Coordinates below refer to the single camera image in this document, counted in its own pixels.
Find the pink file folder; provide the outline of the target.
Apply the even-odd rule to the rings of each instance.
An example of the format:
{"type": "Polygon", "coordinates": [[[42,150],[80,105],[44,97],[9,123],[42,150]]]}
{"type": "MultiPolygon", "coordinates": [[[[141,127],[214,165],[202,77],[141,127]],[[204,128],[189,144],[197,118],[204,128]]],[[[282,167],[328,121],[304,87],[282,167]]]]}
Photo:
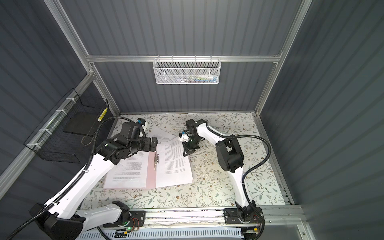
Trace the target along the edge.
{"type": "Polygon", "coordinates": [[[158,163],[157,151],[149,155],[148,173],[147,173],[147,186],[141,189],[156,189],[156,167],[158,163]]]}

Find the printed paper sheet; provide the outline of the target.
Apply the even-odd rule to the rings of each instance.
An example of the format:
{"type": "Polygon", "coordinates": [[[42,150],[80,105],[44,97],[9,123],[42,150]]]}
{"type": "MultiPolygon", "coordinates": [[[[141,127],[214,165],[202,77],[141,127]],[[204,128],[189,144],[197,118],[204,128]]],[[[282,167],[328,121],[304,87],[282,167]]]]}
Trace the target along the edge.
{"type": "Polygon", "coordinates": [[[157,146],[159,156],[156,167],[156,187],[164,188],[191,184],[193,174],[189,158],[184,156],[184,146],[179,138],[157,146]]]}
{"type": "Polygon", "coordinates": [[[169,142],[169,141],[173,140],[174,138],[176,138],[175,135],[166,133],[166,132],[159,130],[159,129],[148,130],[147,136],[150,138],[152,138],[152,137],[157,138],[159,143],[169,142]]]}
{"type": "Polygon", "coordinates": [[[136,155],[121,160],[106,174],[105,189],[141,189],[147,186],[149,153],[138,152],[136,155]]]}

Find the printed paper sheet back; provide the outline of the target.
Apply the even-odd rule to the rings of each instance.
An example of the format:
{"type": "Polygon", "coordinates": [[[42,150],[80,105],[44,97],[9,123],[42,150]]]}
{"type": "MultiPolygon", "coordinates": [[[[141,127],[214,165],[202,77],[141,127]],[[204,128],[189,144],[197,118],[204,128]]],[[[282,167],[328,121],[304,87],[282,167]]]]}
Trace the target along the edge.
{"type": "Polygon", "coordinates": [[[159,129],[148,130],[147,136],[150,138],[152,138],[152,137],[157,138],[159,143],[169,142],[169,141],[173,140],[174,138],[176,138],[175,135],[166,133],[166,132],[159,130],[159,129]]]}

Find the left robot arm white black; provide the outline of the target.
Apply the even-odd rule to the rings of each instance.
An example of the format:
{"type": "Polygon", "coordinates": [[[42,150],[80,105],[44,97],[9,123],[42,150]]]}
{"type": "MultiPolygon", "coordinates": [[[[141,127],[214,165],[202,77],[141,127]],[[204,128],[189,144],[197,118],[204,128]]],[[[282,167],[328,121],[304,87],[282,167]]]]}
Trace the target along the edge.
{"type": "Polygon", "coordinates": [[[52,240],[74,240],[81,233],[105,224],[121,228],[133,225],[130,208],[120,201],[89,211],[78,207],[96,183],[121,160],[138,152],[155,152],[157,144],[155,137],[127,141],[126,146],[112,139],[103,141],[91,161],[62,190],[45,204],[32,207],[30,213],[38,227],[52,240]]]}

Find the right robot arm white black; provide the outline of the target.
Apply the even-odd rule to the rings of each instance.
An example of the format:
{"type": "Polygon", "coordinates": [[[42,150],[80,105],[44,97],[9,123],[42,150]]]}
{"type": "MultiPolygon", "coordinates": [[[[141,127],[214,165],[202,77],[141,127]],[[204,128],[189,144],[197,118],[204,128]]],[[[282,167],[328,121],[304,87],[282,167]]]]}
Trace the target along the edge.
{"type": "Polygon", "coordinates": [[[235,191],[235,204],[240,221],[247,222],[257,214],[256,204],[248,196],[244,175],[244,153],[234,135],[224,136],[209,126],[205,120],[186,122],[186,129],[179,134],[183,145],[183,156],[189,156],[200,148],[201,141],[208,141],[216,148],[220,167],[229,174],[235,191]]]}

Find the yellow marker in basket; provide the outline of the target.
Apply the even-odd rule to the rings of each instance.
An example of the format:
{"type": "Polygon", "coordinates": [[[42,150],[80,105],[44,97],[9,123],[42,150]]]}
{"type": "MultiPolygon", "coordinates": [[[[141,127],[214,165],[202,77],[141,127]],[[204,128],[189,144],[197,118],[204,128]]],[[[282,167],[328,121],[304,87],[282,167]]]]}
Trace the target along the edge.
{"type": "Polygon", "coordinates": [[[101,121],[103,120],[103,118],[105,117],[105,115],[106,115],[107,112],[108,112],[108,107],[106,107],[106,108],[102,111],[102,113],[99,115],[97,121],[98,121],[98,122],[101,122],[101,121]]]}

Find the markers in white basket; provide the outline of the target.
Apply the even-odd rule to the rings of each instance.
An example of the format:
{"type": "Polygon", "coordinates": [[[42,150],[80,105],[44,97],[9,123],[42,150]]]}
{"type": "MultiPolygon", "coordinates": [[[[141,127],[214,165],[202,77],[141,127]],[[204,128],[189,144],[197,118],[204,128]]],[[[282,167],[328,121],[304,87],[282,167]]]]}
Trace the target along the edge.
{"type": "Polygon", "coordinates": [[[180,83],[191,83],[191,84],[217,84],[219,83],[219,76],[217,75],[193,75],[186,76],[180,79],[176,79],[180,83]]]}

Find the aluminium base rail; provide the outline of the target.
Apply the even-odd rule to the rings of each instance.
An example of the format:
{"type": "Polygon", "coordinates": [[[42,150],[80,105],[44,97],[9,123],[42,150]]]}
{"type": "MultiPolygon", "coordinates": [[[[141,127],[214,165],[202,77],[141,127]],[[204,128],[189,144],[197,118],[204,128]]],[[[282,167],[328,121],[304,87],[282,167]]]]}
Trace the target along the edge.
{"type": "Polygon", "coordinates": [[[143,209],[132,212],[128,227],[90,229],[79,240],[262,239],[313,240],[315,236],[298,205],[262,206],[241,221],[236,208],[143,209]]]}

